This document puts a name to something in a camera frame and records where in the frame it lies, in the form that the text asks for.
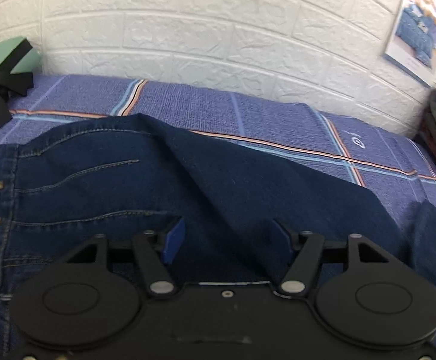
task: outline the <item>metal screw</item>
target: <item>metal screw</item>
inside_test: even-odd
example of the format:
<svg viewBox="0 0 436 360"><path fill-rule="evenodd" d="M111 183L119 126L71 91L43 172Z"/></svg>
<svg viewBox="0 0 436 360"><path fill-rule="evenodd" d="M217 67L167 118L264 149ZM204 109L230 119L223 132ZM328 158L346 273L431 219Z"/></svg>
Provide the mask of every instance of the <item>metal screw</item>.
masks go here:
<svg viewBox="0 0 436 360"><path fill-rule="evenodd" d="M152 290L155 294L169 294L173 292L175 286L173 283L169 281L155 281L150 285L150 290Z"/></svg>
<svg viewBox="0 0 436 360"><path fill-rule="evenodd" d="M233 291L228 290L228 289L221 293L221 296L224 298L233 298L234 295L235 295L235 293Z"/></svg>
<svg viewBox="0 0 436 360"><path fill-rule="evenodd" d="M306 288L304 283L298 280L288 280L282 283L281 289L290 294L297 294Z"/></svg>

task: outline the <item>white brick wall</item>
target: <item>white brick wall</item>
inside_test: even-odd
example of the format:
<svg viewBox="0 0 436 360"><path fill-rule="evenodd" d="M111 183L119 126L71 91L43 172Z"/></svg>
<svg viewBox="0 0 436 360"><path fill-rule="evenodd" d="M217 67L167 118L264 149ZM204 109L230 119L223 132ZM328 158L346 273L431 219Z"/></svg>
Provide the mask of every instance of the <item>white brick wall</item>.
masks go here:
<svg viewBox="0 0 436 360"><path fill-rule="evenodd" d="M428 90L382 58L400 0L0 0L48 73L238 91L411 133Z"/></svg>

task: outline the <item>bed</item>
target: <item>bed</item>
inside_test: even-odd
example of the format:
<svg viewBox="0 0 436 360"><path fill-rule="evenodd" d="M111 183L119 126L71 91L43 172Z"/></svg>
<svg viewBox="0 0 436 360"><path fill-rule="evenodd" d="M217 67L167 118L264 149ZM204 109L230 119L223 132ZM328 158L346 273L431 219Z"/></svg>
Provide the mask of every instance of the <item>bed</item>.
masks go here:
<svg viewBox="0 0 436 360"><path fill-rule="evenodd" d="M419 203L436 207L436 166L410 139L358 119L233 92L142 79L36 76L10 102L0 144L25 143L49 129L108 115L143 113L199 134L287 158L372 190L403 232Z"/></svg>

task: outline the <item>logo on sheet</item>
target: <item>logo on sheet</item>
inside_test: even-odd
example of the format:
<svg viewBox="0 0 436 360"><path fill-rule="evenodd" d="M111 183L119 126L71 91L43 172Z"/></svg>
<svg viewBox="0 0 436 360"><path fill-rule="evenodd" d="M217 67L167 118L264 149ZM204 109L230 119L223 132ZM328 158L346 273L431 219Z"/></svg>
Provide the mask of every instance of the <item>logo on sheet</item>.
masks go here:
<svg viewBox="0 0 436 360"><path fill-rule="evenodd" d="M351 138L351 140L353 141L353 143L355 145L358 145L359 147L361 147L361 149L366 149L366 146L363 142L361 142L361 140L359 138L353 137Z"/></svg>

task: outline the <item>green pillow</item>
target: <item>green pillow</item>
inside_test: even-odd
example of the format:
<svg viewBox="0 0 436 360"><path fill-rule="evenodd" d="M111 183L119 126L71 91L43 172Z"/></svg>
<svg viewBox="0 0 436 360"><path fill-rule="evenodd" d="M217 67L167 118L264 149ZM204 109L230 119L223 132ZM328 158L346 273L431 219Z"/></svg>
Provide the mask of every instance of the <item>green pillow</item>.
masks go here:
<svg viewBox="0 0 436 360"><path fill-rule="evenodd" d="M31 86L25 85L24 88L22 87L23 82L20 82L21 80L29 80L32 71L41 61L41 55L35 49L30 48L31 46L28 41L22 36L4 40L0 43L0 86L3 86L6 91L15 91L14 86L16 84L21 86L18 92L25 91L29 87L32 87L32 76Z"/></svg>

